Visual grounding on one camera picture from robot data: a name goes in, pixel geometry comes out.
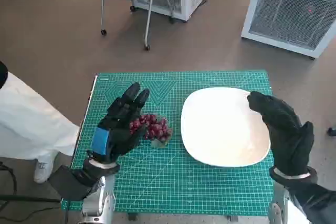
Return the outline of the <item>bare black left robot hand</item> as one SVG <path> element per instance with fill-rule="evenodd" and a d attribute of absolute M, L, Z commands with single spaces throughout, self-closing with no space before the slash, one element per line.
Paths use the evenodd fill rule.
<path fill-rule="evenodd" d="M 101 164 L 111 164 L 137 147 L 146 126 L 132 130 L 130 124 L 140 117 L 149 94 L 149 89 L 140 91 L 140 84 L 135 82 L 113 101 L 93 134 L 92 149 L 87 151 L 90 158 Z"/>

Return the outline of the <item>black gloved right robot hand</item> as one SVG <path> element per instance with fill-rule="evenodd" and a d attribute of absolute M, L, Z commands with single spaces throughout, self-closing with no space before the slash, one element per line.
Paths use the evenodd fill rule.
<path fill-rule="evenodd" d="M 269 131 L 274 167 L 290 177 L 307 174 L 314 144 L 313 124 L 302 124 L 289 104 L 271 95 L 252 91 L 247 100 Z"/>

